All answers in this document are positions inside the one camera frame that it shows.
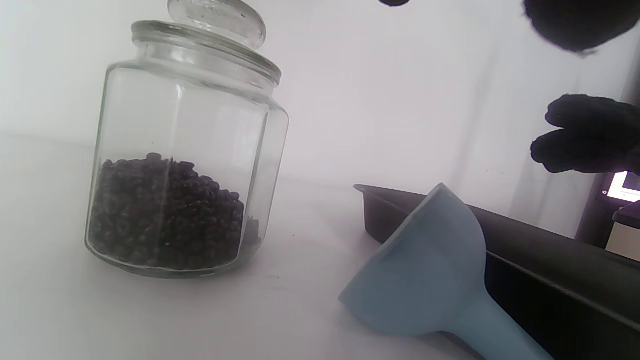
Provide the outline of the person's left hand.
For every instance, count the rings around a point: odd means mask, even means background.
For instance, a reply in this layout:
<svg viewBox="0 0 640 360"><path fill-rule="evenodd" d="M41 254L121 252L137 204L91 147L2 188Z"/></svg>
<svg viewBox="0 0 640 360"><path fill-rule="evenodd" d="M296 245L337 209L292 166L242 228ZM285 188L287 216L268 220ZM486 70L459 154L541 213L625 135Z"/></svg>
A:
<svg viewBox="0 0 640 360"><path fill-rule="evenodd" d="M538 39L580 59L639 25L637 0L523 0L521 8ZM548 173L639 173L638 105L565 93L544 119L554 130L531 143L530 157Z"/></svg>

